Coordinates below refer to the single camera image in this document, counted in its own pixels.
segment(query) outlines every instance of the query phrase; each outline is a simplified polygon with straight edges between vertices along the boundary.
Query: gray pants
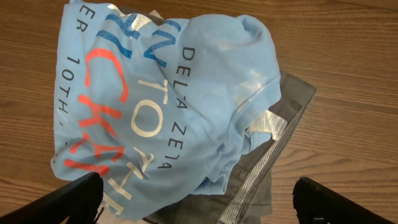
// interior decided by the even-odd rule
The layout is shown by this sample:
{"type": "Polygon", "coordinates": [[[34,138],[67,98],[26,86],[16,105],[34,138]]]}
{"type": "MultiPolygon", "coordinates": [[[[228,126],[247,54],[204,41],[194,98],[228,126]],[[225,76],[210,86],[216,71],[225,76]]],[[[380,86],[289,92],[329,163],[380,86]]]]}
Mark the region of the gray pants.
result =
{"type": "Polygon", "coordinates": [[[271,168],[315,94],[315,87],[287,73],[282,73],[280,88],[282,98],[269,110],[288,122],[282,137],[241,156],[224,195],[188,195],[145,220],[159,224],[255,224],[260,223],[260,216],[271,214],[271,168]]]}

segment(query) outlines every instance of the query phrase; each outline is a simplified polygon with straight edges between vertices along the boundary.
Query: clothing pile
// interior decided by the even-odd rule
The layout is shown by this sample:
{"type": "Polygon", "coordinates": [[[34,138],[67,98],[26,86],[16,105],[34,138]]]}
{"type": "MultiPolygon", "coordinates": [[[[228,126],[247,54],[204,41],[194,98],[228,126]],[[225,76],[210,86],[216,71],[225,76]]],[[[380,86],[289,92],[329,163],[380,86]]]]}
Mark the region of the clothing pile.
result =
{"type": "Polygon", "coordinates": [[[271,35],[251,16],[159,22],[76,0],[56,73],[54,174],[98,172],[111,213],[151,223],[270,214],[271,167],[315,92],[281,79],[271,35]]]}

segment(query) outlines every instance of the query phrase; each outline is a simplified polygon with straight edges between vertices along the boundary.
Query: t-shirt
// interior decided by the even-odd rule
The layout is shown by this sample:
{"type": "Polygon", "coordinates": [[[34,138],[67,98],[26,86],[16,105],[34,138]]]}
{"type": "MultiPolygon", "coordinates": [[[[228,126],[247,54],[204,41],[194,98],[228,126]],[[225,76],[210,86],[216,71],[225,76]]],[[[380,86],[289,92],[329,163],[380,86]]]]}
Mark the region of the t-shirt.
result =
{"type": "Polygon", "coordinates": [[[271,35],[251,16],[157,26],[71,1],[58,40],[54,174],[98,172],[104,202],[130,220],[188,194],[223,194],[240,155],[271,137],[246,128],[280,99],[279,80],[271,35]]]}

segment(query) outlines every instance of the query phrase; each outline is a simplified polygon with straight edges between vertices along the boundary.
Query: wooden table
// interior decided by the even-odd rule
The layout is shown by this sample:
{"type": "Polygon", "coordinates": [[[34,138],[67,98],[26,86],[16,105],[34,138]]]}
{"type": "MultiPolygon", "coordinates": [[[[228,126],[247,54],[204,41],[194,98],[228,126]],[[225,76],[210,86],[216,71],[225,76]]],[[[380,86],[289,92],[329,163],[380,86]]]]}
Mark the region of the wooden table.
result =
{"type": "MultiPolygon", "coordinates": [[[[292,189],[303,175],[398,222],[398,11],[327,0],[111,2],[166,18],[256,16],[280,66],[318,88],[273,168],[264,223],[298,223],[292,189]]],[[[63,3],[0,2],[0,215],[65,184],[50,168],[63,3]]]]}

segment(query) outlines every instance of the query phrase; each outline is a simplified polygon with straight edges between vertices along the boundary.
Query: dark gray fabric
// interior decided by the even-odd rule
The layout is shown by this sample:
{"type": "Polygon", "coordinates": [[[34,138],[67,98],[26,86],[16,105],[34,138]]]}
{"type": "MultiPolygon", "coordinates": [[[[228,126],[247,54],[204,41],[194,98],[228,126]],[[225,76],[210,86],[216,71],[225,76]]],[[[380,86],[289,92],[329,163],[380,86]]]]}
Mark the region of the dark gray fabric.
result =
{"type": "MultiPolygon", "coordinates": [[[[282,74],[280,87],[282,98],[269,110],[284,118],[288,121],[288,124],[269,160],[241,202],[234,223],[257,224],[259,223],[259,216],[272,213],[271,167],[283,151],[303,112],[315,94],[315,87],[287,73],[282,74]]],[[[224,195],[188,195],[183,200],[148,216],[146,220],[159,224],[219,223],[227,206],[242,190],[244,180],[249,172],[264,157],[273,143],[273,140],[265,142],[249,154],[241,156],[229,177],[227,191],[224,195]]]]}

